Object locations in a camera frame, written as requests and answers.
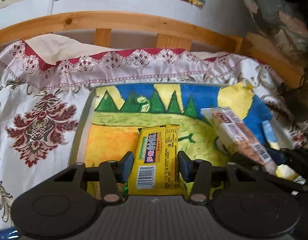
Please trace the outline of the gold foil snack packet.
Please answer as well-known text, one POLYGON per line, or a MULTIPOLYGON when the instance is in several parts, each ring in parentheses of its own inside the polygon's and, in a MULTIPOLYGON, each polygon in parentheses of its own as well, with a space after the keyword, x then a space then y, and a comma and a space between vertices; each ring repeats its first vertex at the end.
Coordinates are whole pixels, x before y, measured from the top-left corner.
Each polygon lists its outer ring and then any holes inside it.
POLYGON ((275 171, 275 174, 279 178, 283 178, 302 185, 304 185, 304 183, 306 182, 306 180, 302 178, 302 176, 297 174, 292 168, 285 164, 279 165, 275 171))

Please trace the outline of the yellow snack bar packet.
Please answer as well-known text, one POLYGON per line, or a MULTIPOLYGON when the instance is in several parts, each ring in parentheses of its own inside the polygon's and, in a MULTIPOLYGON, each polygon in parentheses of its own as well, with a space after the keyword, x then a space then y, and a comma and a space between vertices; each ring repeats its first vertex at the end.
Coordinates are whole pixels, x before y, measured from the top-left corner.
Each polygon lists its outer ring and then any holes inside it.
POLYGON ((139 129, 129 195, 185 195, 178 167, 178 129, 174 124, 139 129))

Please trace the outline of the peanut brittle clear packet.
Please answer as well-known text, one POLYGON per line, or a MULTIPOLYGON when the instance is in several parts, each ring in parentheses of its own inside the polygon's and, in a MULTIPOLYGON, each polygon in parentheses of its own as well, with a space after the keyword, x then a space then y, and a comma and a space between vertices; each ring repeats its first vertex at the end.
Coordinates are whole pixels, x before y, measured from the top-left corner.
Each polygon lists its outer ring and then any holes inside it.
POLYGON ((213 125, 217 136, 229 154, 240 153, 262 165, 269 174, 275 174, 277 169, 275 161, 231 108, 202 108, 201 114, 213 125))

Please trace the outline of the blue white long packet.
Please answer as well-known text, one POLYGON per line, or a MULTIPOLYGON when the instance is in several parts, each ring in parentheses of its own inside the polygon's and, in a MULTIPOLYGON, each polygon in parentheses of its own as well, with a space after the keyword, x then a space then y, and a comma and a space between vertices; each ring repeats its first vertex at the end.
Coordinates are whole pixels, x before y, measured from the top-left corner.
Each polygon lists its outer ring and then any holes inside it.
POLYGON ((9 228, 0 230, 0 240, 16 240, 19 239, 19 233, 16 229, 9 228))

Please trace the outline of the grey tray with drawing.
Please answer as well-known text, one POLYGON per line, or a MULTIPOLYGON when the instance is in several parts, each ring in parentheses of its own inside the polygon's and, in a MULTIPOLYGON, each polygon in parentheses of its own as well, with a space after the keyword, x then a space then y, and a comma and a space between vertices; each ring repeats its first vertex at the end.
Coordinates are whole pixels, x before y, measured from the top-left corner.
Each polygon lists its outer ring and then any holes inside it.
MULTIPOLYGON (((136 153, 140 128, 174 124, 179 125, 178 151, 192 160, 223 167, 231 154, 201 114, 202 108, 217 107, 231 108, 268 153, 279 148, 271 131, 271 113, 251 85, 139 83, 93 89, 74 137, 70 163, 82 161, 87 167, 97 167, 103 161, 118 161, 128 151, 136 153)), ((180 181, 187 196, 192 183, 181 175, 180 181)))

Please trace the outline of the floral satin bed cover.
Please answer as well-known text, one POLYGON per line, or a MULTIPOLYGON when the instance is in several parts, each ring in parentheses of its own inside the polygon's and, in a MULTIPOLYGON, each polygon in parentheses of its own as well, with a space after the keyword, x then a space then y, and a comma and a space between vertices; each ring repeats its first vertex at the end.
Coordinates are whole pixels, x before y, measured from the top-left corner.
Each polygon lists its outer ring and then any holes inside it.
POLYGON ((251 85, 283 133, 282 147, 308 148, 308 122, 298 128, 280 77, 256 59, 184 49, 133 49, 48 64, 23 40, 0 52, 0 229, 25 191, 70 163, 74 136, 93 89, 139 83, 251 85))

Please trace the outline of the cream pillow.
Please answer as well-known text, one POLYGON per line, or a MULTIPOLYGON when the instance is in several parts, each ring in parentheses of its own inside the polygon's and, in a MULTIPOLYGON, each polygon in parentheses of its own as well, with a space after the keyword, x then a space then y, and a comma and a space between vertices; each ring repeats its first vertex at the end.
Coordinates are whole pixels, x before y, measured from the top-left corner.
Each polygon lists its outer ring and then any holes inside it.
POLYGON ((80 56, 117 51, 117 49, 81 43, 58 34, 45 34, 25 40, 40 58, 48 64, 80 56))

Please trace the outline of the dark hanging clothes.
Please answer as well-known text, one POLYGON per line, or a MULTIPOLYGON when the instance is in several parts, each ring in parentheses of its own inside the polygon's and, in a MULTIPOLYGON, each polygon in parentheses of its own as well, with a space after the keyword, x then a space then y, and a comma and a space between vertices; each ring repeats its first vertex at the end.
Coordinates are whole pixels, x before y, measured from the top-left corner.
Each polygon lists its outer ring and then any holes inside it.
POLYGON ((258 31, 292 63, 308 65, 308 0, 243 0, 258 31))

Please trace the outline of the wooden bed rail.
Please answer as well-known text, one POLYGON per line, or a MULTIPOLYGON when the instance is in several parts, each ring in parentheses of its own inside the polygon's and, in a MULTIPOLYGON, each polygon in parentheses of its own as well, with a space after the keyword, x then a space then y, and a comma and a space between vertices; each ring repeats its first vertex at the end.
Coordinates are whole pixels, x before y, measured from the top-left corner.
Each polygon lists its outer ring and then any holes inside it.
POLYGON ((27 20, 0 30, 0 45, 59 31, 95 29, 94 44, 109 47, 111 31, 145 31, 157 35, 158 48, 189 50, 192 42, 201 42, 221 51, 245 55, 268 64, 290 88, 301 85, 303 70, 292 65, 264 38, 250 35, 222 35, 197 25, 166 17, 116 11, 79 11, 27 20))

